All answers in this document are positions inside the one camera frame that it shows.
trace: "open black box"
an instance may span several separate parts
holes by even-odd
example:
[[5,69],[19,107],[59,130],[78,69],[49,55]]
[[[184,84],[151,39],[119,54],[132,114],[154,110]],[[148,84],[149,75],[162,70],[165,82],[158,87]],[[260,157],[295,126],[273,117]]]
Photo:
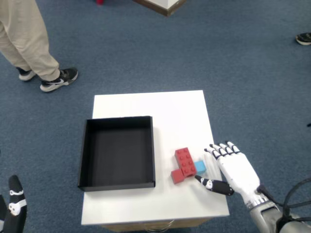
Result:
[[83,140],[80,189],[155,187],[151,116],[87,120]]

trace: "beige pants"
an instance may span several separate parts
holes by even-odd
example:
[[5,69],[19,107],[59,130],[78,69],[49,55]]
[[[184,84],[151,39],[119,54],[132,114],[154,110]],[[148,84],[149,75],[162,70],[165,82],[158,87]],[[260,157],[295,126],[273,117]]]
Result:
[[0,0],[0,51],[14,66],[32,69],[44,80],[59,76],[35,0]]

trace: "shoe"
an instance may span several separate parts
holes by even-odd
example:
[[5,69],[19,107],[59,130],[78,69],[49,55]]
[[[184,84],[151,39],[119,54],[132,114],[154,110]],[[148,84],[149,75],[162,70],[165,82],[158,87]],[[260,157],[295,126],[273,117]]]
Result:
[[311,33],[302,33],[297,35],[296,41],[301,45],[311,45]]
[[19,67],[16,67],[19,71],[19,79],[26,82],[32,79],[35,76],[35,73],[32,70],[25,71]]
[[60,71],[60,75],[54,81],[42,81],[40,89],[44,92],[50,92],[56,90],[64,85],[69,85],[75,81],[78,77],[78,71],[76,68],[63,69]]

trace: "red toy block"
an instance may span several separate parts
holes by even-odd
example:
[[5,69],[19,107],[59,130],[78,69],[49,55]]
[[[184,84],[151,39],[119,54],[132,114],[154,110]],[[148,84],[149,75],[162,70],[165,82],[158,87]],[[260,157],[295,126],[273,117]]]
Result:
[[174,184],[184,181],[185,177],[181,169],[177,169],[171,172],[171,177]]
[[188,148],[176,150],[175,157],[185,178],[194,176],[196,174],[195,165],[193,163]]
[[96,0],[96,2],[97,2],[98,5],[103,5],[104,0]]

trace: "blue toy block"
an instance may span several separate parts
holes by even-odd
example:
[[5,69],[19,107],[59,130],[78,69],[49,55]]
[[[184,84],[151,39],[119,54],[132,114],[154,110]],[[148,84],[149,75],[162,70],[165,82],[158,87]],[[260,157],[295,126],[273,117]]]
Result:
[[206,171],[206,167],[204,165],[204,162],[202,160],[194,163],[197,174],[204,173]]

